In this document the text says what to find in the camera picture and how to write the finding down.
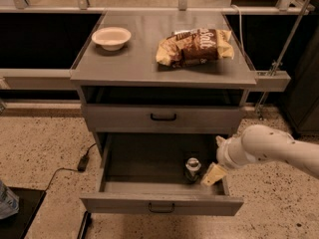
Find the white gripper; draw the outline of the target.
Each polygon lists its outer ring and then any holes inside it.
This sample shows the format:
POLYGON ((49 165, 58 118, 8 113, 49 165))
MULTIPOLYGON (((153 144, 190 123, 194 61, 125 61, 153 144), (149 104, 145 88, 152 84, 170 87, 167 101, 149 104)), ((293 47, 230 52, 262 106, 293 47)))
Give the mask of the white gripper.
POLYGON ((217 163, 212 163, 205 175, 201 179, 201 184, 211 186, 222 179, 226 174, 226 169, 238 169, 248 163, 246 153, 243 149, 240 137, 231 137, 228 139, 218 135, 216 138, 217 163))

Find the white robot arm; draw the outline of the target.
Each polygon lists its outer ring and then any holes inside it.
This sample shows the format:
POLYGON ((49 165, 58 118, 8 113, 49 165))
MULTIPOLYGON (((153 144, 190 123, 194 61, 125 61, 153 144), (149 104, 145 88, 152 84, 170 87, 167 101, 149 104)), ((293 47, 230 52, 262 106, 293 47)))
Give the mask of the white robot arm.
POLYGON ((239 137, 216 138, 217 163, 201 180, 211 186, 230 170, 267 161, 285 162, 315 178, 319 177, 319 145, 296 140, 288 132, 262 124, 247 127, 239 137))

